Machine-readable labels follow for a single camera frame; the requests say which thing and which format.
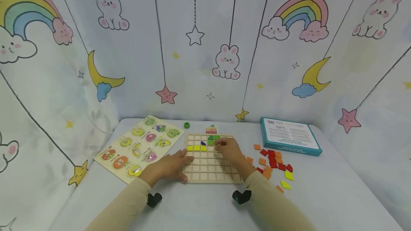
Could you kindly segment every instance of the beige sleeve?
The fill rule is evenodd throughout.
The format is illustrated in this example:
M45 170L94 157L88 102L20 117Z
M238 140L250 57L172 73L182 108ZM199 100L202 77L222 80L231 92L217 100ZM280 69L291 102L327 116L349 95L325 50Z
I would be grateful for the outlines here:
M268 226L276 231L316 231L313 224L277 188L255 171L245 181L251 190L250 203L254 212Z
M85 231L126 231L147 204L151 187L135 179L103 209Z

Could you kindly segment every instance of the teal box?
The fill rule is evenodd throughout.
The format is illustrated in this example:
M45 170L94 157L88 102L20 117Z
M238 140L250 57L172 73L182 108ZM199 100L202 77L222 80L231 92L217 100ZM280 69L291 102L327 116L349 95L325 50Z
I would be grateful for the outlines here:
M307 124L266 117L260 124L265 148L313 156L323 152Z

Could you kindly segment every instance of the cloud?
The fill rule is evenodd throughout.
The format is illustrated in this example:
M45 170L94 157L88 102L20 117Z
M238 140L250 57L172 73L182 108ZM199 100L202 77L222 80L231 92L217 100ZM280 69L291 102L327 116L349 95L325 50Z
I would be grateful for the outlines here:
M19 35L11 36L0 26L0 63L15 63L19 58L30 58L36 53L33 42L23 40Z
M101 102L103 99L107 98L107 93L110 92L111 85L108 83L98 83L97 84L97 100Z
M293 89L292 93L295 96L299 96L300 98L306 98L307 96L314 95L316 89L313 85L308 83L304 83L300 85L298 88Z
M52 26L55 29L55 32L52 34L52 36L54 37L54 40L57 42L57 44L68 45L71 43L73 31L66 25L65 22L63 23L59 18L55 18L52 21Z
M271 18L267 26L265 26L261 34L269 39L285 40L290 35L287 26L282 25L282 19L279 16Z
M301 31L300 39L303 39L305 42L317 42L320 39L325 39L327 36L327 26L321 27L320 21L312 21L307 26L307 29Z

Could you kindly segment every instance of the white tablecloth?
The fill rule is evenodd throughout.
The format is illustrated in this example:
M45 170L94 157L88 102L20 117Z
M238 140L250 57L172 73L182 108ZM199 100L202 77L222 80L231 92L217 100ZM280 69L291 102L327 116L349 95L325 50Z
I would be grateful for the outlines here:
M140 121L137 118L122 120L107 143L110 144ZM181 128L186 122L166 121ZM191 127L186 132L204 133L206 122L189 123ZM262 144L259 123L214 123L218 124L221 134L233 134L243 153L253 157L254 165L258 166L261 155L253 145ZM292 190L285 190L284 194L298 205L319 231L401 231L397 222L322 132L314 126L311 129L323 153L316 157L281 152L284 163L294 167L295 181L285 179L284 172L275 169L270 182L279 185L280 180L287 180ZM185 136L171 148L170 153L183 149ZM122 180L100 164L93 163L51 230L84 230L125 186ZM146 207L130 230L265 230L249 204L239 206L233 201L232 193L244 189L244 185L183 185L161 181L151 193L162 194L163 200L154 209Z

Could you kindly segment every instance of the yellow tile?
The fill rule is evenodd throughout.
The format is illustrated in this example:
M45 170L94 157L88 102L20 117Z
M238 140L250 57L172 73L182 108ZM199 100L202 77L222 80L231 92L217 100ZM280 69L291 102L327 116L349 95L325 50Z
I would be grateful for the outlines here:
M283 181L283 180L281 180L281 185L283 186L284 189L291 190L290 185L287 182Z
M291 172L284 171L285 173L285 178L294 181L294 176Z

